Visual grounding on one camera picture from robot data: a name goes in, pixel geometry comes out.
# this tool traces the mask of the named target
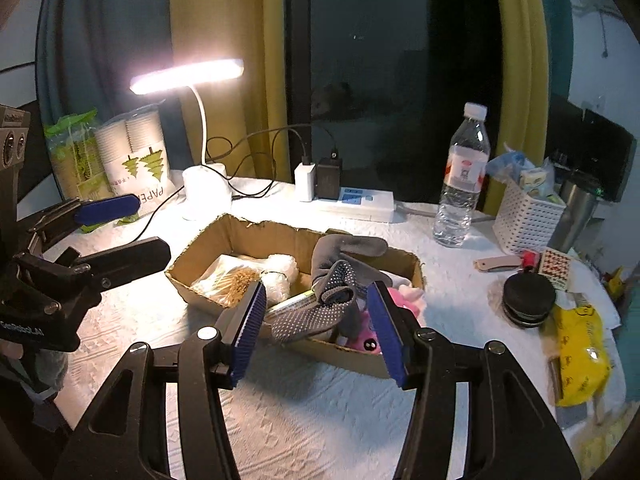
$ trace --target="plastic storage basket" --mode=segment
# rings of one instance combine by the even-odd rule
[[[507,184],[494,233],[503,251],[521,254],[540,251],[556,230],[566,205],[532,198],[512,180]]]

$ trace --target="table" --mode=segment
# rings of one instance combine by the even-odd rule
[[[259,190],[265,183],[234,180],[236,187],[247,192]],[[159,236],[167,241],[173,259],[213,220],[187,222],[181,211],[180,203],[168,204],[145,232],[145,237]],[[338,218],[316,211],[313,203],[296,202],[291,184],[276,184],[266,198],[236,200],[232,213],[249,221],[273,220],[319,231],[337,228],[380,236],[390,246],[415,253],[423,262],[426,277],[427,308],[421,325],[428,324],[460,344],[482,347],[491,339],[503,341],[551,407],[543,340],[537,330],[513,326],[500,310],[500,292],[508,273],[483,274],[472,264],[475,259],[502,254],[490,222],[473,224],[464,247],[448,249],[433,240],[431,219],[402,218],[398,213],[398,222],[391,224]],[[89,254],[127,243],[145,222],[105,226],[89,235],[73,234],[48,251],[46,258],[55,259],[69,245],[81,254]],[[81,345],[70,355],[57,406],[75,427],[131,343],[142,340],[153,348],[176,344],[212,323],[209,315],[188,308],[162,273],[107,291],[100,306],[89,311],[80,326]],[[413,392],[399,390],[391,380],[312,362],[265,342],[258,342],[239,387],[220,393],[243,479],[391,478],[414,400]],[[449,478],[462,475],[466,449],[465,385],[459,385],[457,393]],[[167,435],[172,475],[180,480],[184,472],[176,391],[171,387],[167,395]]]

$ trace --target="dark window glass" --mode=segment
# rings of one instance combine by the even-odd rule
[[[337,138],[342,184],[437,202],[466,101],[499,120],[497,0],[311,0],[311,118]],[[314,160],[331,141],[316,129]]]

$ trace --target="yellow wet wipes package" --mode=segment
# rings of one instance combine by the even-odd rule
[[[607,382],[609,358],[602,343],[602,321],[580,294],[577,307],[553,309],[560,343],[562,399],[558,406],[575,406],[593,396]]]

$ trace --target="desk lamp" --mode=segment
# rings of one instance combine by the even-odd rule
[[[187,195],[184,213],[186,220],[195,220],[202,213],[210,217],[215,213],[228,212],[231,206],[231,190],[226,180],[214,171],[204,168],[207,150],[207,118],[195,85],[235,79],[240,77],[242,72],[244,72],[244,64],[241,59],[219,59],[174,66],[131,79],[131,91],[138,95],[186,86],[191,89],[198,101],[202,118],[202,153],[200,164],[187,168],[182,173]],[[226,175],[224,164],[211,164],[209,168]]]

